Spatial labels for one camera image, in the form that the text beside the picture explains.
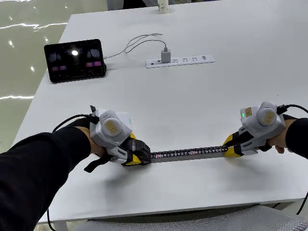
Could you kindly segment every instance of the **cord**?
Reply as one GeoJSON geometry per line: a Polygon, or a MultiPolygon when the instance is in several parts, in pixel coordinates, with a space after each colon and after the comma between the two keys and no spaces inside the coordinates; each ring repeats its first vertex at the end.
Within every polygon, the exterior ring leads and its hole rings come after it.
{"type": "Polygon", "coordinates": [[[297,107],[299,109],[302,109],[304,112],[308,113],[308,110],[305,108],[305,107],[302,107],[302,106],[299,106],[299,105],[296,105],[296,104],[288,104],[286,105],[287,108],[289,107],[297,107]]]}
{"type": "MultiPolygon", "coordinates": [[[[72,117],[69,117],[68,119],[66,119],[65,121],[61,122],[58,126],[56,126],[54,128],[54,130],[52,130],[52,132],[55,132],[56,130],[59,129],[59,127],[61,127],[63,124],[67,123],[68,121],[72,120],[72,119],[75,119],[75,118],[78,118],[78,117],[85,117],[87,119],[90,120],[91,123],[94,123],[94,124],[97,124],[98,121],[99,121],[99,117],[93,115],[93,114],[90,114],[90,115],[85,115],[85,114],[79,114],[79,115],[74,115],[72,117]]],[[[49,228],[52,230],[52,231],[57,231],[55,230],[52,226],[51,226],[51,222],[50,222],[50,215],[49,215],[49,208],[47,209],[47,222],[48,222],[48,226],[49,228]]]]}
{"type": "Polygon", "coordinates": [[[57,231],[51,226],[50,218],[49,218],[49,208],[47,209],[47,221],[48,221],[48,226],[52,231],[57,231]]]}
{"type": "MultiPolygon", "coordinates": [[[[305,107],[299,106],[297,104],[288,104],[288,105],[283,104],[283,105],[277,107],[277,114],[281,115],[282,113],[285,113],[288,110],[289,107],[297,107],[299,109],[302,109],[304,112],[308,113],[308,110],[305,107]]],[[[304,208],[304,205],[306,203],[307,198],[308,198],[308,192],[307,192],[307,194],[306,194],[306,196],[303,200],[302,205],[300,206],[298,212],[296,213],[296,215],[299,215],[300,212],[302,211],[302,209],[304,208]]]]}
{"type": "Polygon", "coordinates": [[[307,197],[308,197],[308,192],[307,192],[307,194],[306,194],[306,196],[305,196],[305,199],[304,199],[302,205],[300,206],[298,212],[296,213],[296,215],[299,215],[300,212],[302,211],[302,209],[303,209],[303,207],[304,207],[304,205],[305,205],[305,203],[306,203],[307,197]]]}
{"type": "Polygon", "coordinates": [[[111,55],[111,56],[107,56],[107,57],[105,57],[104,59],[109,59],[109,58],[118,56],[118,55],[122,54],[123,52],[127,53],[126,50],[127,50],[129,47],[135,45],[137,42],[139,42],[139,41],[142,40],[142,39],[145,39],[146,37],[149,37],[149,36],[160,36],[160,35],[163,35],[163,34],[160,34],[160,33],[152,33],[152,34],[139,35],[139,36],[137,36],[137,37],[134,37],[134,38],[132,38],[132,39],[127,43],[127,45],[126,45],[126,47],[124,48],[124,50],[120,51],[120,52],[117,53],[117,54],[114,54],[114,55],[111,55]]]}
{"type": "Polygon", "coordinates": [[[277,107],[277,114],[281,115],[282,113],[285,113],[289,107],[297,107],[299,109],[302,109],[304,112],[308,113],[308,110],[305,107],[299,106],[297,104],[288,104],[288,105],[280,105],[277,107]]]}
{"type": "Polygon", "coordinates": [[[141,44],[143,44],[143,43],[145,43],[145,42],[149,42],[149,41],[158,41],[158,42],[162,42],[162,43],[164,43],[164,45],[165,45],[165,49],[167,49],[167,45],[166,45],[166,43],[165,43],[164,41],[158,40],[158,39],[149,39],[149,40],[145,40],[145,41],[143,41],[143,42],[137,44],[136,46],[134,46],[134,47],[133,47],[132,49],[130,49],[129,51],[126,51],[126,50],[125,50],[125,53],[128,54],[128,53],[130,53],[133,49],[135,49],[136,47],[138,47],[139,45],[141,45],[141,44]]]}

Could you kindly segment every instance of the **person's left hand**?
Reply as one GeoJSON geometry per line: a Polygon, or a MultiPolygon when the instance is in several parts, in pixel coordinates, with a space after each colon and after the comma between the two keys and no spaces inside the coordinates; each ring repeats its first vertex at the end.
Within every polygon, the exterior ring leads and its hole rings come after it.
{"type": "Polygon", "coordinates": [[[87,129],[87,128],[84,128],[84,127],[76,127],[78,128],[79,130],[81,130],[83,133],[86,134],[86,136],[88,137],[89,139],[89,142],[90,142],[90,145],[91,145],[91,153],[95,153],[97,154],[98,156],[103,156],[104,154],[107,153],[106,149],[104,147],[101,147],[99,145],[97,145],[92,139],[91,139],[91,136],[90,136],[90,130],[87,129]]]}

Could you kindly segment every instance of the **hand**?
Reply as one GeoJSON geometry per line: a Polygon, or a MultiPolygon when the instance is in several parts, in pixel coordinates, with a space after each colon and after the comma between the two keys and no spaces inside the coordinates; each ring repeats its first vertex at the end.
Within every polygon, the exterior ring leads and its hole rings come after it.
{"type": "Polygon", "coordinates": [[[278,153],[283,154],[284,149],[287,148],[286,142],[285,142],[285,136],[287,134],[287,130],[289,129],[290,125],[296,121],[296,119],[287,119],[285,120],[286,128],[282,131],[282,133],[279,136],[276,136],[274,138],[271,138],[268,140],[268,145],[275,146],[278,153]]]}
{"type": "Polygon", "coordinates": [[[90,130],[87,129],[87,128],[84,128],[84,127],[76,127],[78,128],[79,130],[81,130],[83,133],[86,134],[86,136],[88,137],[89,139],[89,142],[90,142],[90,145],[91,145],[91,153],[95,153],[99,156],[103,156],[104,154],[107,153],[106,149],[97,145],[92,139],[91,139],[91,136],[90,136],[90,130]]]}

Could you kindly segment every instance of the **tablet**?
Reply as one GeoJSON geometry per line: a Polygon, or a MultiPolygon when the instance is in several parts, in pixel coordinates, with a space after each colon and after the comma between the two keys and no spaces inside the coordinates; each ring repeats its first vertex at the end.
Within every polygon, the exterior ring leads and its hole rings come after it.
{"type": "Polygon", "coordinates": [[[103,77],[106,65],[99,39],[45,45],[52,83],[103,77]]]}

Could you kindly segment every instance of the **white cable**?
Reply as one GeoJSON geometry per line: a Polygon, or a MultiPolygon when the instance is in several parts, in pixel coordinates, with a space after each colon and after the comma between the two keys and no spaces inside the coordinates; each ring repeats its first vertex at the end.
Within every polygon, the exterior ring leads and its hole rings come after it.
{"type": "Polygon", "coordinates": [[[128,54],[128,53],[130,53],[133,49],[135,49],[136,47],[138,47],[139,45],[143,44],[144,42],[149,42],[149,41],[158,41],[158,42],[162,42],[162,43],[164,43],[164,45],[165,45],[165,50],[167,49],[167,45],[166,45],[166,43],[165,43],[164,41],[158,40],[158,39],[149,39],[149,40],[142,41],[141,43],[137,44],[136,46],[134,46],[134,47],[133,47],[132,49],[130,49],[129,51],[126,51],[126,49],[125,49],[125,53],[128,54]]]}
{"type": "MultiPolygon", "coordinates": [[[[139,43],[138,45],[136,45],[135,47],[133,47],[133,48],[132,48],[131,50],[129,50],[128,52],[127,52],[126,50],[127,50],[129,47],[135,45],[135,44],[136,44],[137,42],[139,42],[140,40],[142,40],[142,39],[144,39],[144,38],[146,38],[146,37],[149,37],[149,36],[159,36],[159,35],[163,35],[163,34],[160,34],[160,33],[152,33],[152,34],[139,35],[139,36],[137,36],[137,37],[134,37],[133,39],[131,39],[131,40],[128,42],[128,44],[126,45],[126,47],[124,48],[124,50],[122,50],[121,52],[119,52],[119,53],[117,53],[117,54],[114,54],[114,55],[111,55],[111,56],[107,56],[107,57],[105,57],[104,59],[109,59],[109,58],[111,58],[111,57],[115,57],[115,56],[117,56],[117,55],[122,54],[123,52],[129,53],[129,52],[131,52],[133,49],[135,49],[137,46],[139,46],[140,44],[142,44],[143,42],[139,43]]],[[[146,40],[146,41],[152,41],[152,40],[154,40],[154,41],[160,41],[160,42],[162,42],[162,43],[165,44],[165,47],[167,47],[165,42],[163,42],[163,41],[161,41],[161,40],[158,40],[158,39],[151,39],[151,40],[146,40]]]]}

